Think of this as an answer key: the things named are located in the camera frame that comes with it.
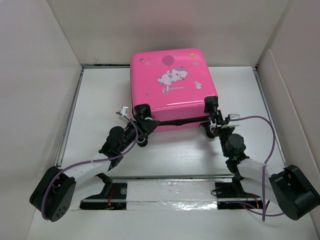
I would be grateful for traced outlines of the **pink hard-shell suitcase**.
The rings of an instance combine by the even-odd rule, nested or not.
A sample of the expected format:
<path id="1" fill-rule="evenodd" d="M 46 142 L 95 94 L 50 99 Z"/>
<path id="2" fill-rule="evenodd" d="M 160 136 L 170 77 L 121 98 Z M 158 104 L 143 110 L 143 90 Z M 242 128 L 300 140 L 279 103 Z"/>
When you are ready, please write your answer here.
<path id="1" fill-rule="evenodd" d="M 132 113 L 158 121 L 155 132 L 204 127 L 214 138 L 218 93 L 198 48 L 136 53 L 130 60 Z"/>

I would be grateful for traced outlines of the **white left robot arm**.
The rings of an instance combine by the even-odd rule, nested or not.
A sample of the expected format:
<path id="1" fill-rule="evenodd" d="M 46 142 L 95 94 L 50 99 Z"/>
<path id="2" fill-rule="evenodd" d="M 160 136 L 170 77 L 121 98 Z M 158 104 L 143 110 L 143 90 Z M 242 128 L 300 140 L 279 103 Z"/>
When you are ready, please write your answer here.
<path id="1" fill-rule="evenodd" d="M 160 121 L 150 117 L 135 115 L 126 127 L 115 126 L 108 137 L 98 159 L 76 162 L 65 168 L 52 166 L 47 169 L 29 198 L 29 202 L 41 212 L 46 221 L 56 222 L 68 211 L 72 204 L 76 187 L 92 177 L 115 168 L 132 148 L 147 139 L 160 125 Z"/>

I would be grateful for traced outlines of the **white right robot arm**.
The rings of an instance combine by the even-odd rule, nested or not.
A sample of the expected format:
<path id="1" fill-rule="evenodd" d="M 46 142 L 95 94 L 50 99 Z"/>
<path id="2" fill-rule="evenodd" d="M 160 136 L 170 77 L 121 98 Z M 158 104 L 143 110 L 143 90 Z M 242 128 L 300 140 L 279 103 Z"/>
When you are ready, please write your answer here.
<path id="1" fill-rule="evenodd" d="M 308 178 L 296 165 L 289 165 L 279 173 L 272 171 L 268 164 L 272 154 L 264 162 L 259 162 L 245 154 L 244 138 L 234 133 L 236 122 L 242 121 L 238 114 L 222 117 L 221 111 L 214 108 L 209 114 L 210 124 L 207 128 L 213 137 L 219 139 L 222 154 L 226 157 L 226 166 L 234 174 L 231 191 L 242 197 L 249 191 L 245 179 L 257 181 L 261 190 L 262 212 L 265 219 L 272 199 L 282 214 L 297 221 L 320 205 L 320 195 Z"/>

